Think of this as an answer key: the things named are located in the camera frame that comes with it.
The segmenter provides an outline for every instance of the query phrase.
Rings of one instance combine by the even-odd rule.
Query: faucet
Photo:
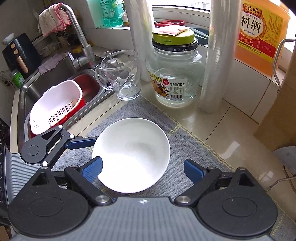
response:
[[[86,38],[82,32],[82,29],[77,21],[77,18],[75,17],[72,8],[66,4],[60,5],[59,8],[66,12],[66,14],[68,15],[73,29],[75,30],[77,37],[82,45],[82,52],[84,56],[72,60],[74,67],[76,69],[79,69],[87,64],[90,69],[94,69],[98,66],[98,63],[95,60],[95,55],[92,51],[91,45],[86,41]]]

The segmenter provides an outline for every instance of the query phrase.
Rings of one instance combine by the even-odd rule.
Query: roll of plastic wrap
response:
[[[124,5],[131,29],[133,46],[138,53],[141,80],[151,81],[145,60],[153,52],[152,31],[154,18],[149,0],[125,0]]]
[[[206,113],[219,109],[234,60],[242,0],[212,0],[205,76],[199,107]]]

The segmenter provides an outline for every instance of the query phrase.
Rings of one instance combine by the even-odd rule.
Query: red scissors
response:
[[[185,21],[180,19],[174,19],[155,23],[155,27],[165,27],[170,25],[185,25]]]

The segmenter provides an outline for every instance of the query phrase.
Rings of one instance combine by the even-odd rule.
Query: gray gripper base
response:
[[[28,164],[22,160],[19,153],[5,151],[5,186],[7,202],[10,204],[22,187],[40,168],[39,164]]]
[[[36,239],[22,234],[13,241],[235,241],[206,229],[190,208],[173,205],[167,197],[119,197],[96,207],[75,230],[54,238]],[[269,236],[251,241],[272,241]]]

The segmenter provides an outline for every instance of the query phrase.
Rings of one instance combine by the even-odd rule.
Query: glass cup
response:
[[[141,93],[138,54],[122,50],[104,58],[96,68],[96,79],[106,90],[114,90],[121,100],[132,100]]]

